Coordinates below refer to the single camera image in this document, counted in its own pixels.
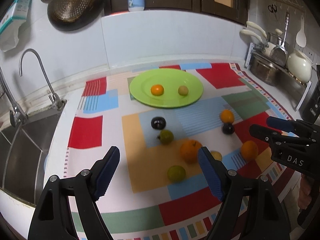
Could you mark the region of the brown round fruit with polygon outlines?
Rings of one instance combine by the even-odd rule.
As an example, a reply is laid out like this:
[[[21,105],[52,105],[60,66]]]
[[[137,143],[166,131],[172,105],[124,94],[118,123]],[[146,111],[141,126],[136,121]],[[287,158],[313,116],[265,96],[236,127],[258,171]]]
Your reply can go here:
[[[211,151],[210,153],[215,160],[222,161],[222,154],[220,152]]]
[[[178,88],[178,93],[181,95],[181,96],[187,96],[189,94],[189,89],[187,86],[180,86]]]

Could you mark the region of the large orange with stem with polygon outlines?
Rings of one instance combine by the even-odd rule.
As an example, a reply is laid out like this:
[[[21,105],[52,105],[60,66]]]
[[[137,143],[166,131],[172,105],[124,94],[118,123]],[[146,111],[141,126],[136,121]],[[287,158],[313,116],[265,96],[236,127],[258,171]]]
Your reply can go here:
[[[181,158],[189,164],[197,162],[197,154],[202,144],[197,140],[187,140],[180,147]]]

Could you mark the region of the green lime fruit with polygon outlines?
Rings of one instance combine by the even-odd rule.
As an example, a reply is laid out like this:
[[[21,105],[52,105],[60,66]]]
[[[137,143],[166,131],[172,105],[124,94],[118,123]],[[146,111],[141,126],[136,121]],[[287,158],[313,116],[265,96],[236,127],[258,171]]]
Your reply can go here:
[[[186,171],[182,166],[171,166],[167,171],[167,177],[172,183],[180,183],[186,178]]]

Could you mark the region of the dark plum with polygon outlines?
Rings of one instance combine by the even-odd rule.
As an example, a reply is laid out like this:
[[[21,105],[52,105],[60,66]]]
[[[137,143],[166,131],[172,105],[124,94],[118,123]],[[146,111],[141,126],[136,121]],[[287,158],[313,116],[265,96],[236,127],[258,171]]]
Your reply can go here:
[[[234,126],[232,123],[224,123],[222,126],[222,132],[227,135],[231,135],[235,132]]]
[[[161,116],[156,116],[151,120],[151,127],[157,130],[163,130],[166,127],[166,120]]]

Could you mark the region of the green fruit with stem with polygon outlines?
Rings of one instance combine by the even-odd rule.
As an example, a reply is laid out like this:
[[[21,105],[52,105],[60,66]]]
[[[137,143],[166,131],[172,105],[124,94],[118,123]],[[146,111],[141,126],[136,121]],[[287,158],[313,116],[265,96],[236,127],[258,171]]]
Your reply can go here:
[[[168,145],[174,140],[174,134],[170,130],[163,129],[160,131],[157,139],[161,144]]]

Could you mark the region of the small orange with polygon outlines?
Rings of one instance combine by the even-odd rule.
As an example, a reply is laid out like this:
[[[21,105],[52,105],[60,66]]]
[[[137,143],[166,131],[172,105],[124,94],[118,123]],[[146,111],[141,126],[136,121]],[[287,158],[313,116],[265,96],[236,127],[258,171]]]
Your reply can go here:
[[[164,87],[160,84],[153,85],[150,89],[150,92],[154,96],[161,96],[164,93]]]

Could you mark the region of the steel cooking pot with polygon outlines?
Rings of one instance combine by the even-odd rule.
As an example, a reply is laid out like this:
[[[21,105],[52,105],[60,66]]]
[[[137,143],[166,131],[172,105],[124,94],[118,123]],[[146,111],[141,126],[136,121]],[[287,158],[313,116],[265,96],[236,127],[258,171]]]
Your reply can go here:
[[[280,69],[256,52],[252,54],[249,70],[259,80],[273,87],[280,81]]]

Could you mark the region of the cream ceramic teapot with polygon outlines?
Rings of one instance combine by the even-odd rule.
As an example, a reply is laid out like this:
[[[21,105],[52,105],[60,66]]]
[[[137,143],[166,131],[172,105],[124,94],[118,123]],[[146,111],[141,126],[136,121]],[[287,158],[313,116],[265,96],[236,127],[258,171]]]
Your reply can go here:
[[[301,51],[294,49],[288,56],[286,66],[289,72],[302,84],[312,77],[312,61]]]

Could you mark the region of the metal skimmer ladle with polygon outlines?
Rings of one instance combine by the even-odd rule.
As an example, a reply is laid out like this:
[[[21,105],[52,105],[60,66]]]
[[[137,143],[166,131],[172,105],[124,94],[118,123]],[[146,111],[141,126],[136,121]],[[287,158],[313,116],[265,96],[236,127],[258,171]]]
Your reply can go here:
[[[290,13],[287,10],[285,15],[285,29],[284,29],[284,37],[281,45],[275,46],[270,53],[270,58],[279,64],[280,66],[285,66],[287,61],[287,50],[285,48],[285,40],[287,36],[287,29],[289,26]]]

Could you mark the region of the colourful patchwork table mat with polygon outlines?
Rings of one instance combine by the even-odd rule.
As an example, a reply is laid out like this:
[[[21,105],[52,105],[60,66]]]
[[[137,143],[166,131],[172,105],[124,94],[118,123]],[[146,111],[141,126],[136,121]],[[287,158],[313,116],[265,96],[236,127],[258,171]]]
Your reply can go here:
[[[199,239],[210,230],[220,202],[213,197],[197,163],[186,163],[180,147],[197,140],[222,154],[223,164],[247,178],[268,177],[279,199],[299,180],[299,174],[271,160],[257,142],[259,154],[246,162],[242,144],[251,139],[251,124],[264,125],[269,116],[290,116],[268,92],[235,63],[180,64],[177,69],[196,76],[203,94],[196,103],[176,109],[152,108],[136,101],[129,85],[137,72],[87,81],[73,119],[63,176],[76,176],[103,158],[111,146],[120,150],[120,163],[98,200],[103,220],[115,239]],[[222,132],[220,113],[233,112],[235,132]],[[161,130],[151,120],[163,117],[174,140],[163,145]],[[182,166],[185,180],[172,183],[171,166]]]

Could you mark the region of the green plate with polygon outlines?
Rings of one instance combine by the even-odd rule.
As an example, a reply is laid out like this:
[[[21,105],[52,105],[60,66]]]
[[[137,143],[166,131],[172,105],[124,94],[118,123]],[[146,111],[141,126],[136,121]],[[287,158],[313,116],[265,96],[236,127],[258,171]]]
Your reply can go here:
[[[154,96],[153,85],[164,87],[161,96]],[[189,94],[181,96],[180,86],[187,86]],[[194,75],[179,69],[158,68],[148,70],[134,77],[129,86],[131,95],[140,103],[156,108],[179,108],[195,103],[203,94],[203,84]]]

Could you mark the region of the black frying pan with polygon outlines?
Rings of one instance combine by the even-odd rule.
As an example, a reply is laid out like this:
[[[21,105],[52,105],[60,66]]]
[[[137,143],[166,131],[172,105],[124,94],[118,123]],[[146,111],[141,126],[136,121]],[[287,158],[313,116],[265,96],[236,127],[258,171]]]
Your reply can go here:
[[[60,31],[75,31],[93,22],[106,0],[52,0],[48,3],[48,20]]]

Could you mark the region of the brass perforated strainer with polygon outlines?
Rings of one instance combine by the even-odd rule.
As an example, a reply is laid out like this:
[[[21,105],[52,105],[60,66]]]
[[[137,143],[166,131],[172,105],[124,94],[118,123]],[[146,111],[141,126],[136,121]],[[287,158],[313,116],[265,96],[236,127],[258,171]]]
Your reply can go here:
[[[93,0],[54,0],[50,8],[53,16],[62,22],[74,22],[89,8]]]

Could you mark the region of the teal white paper box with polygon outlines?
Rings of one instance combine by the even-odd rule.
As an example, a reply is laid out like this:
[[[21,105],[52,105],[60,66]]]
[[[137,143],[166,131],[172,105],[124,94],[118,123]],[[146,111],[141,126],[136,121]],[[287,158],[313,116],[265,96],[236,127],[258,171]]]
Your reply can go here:
[[[31,0],[14,0],[9,10],[1,20],[1,35],[13,34],[26,22]]]

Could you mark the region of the black scissors on wall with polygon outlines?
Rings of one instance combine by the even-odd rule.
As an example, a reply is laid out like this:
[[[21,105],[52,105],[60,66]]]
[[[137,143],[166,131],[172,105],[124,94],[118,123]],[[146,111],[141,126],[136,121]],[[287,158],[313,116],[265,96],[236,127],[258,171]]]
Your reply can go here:
[[[278,20],[278,17],[277,17],[277,6],[275,4],[271,4],[271,5],[268,5],[268,10],[269,12],[274,16],[275,20],[277,21]]]

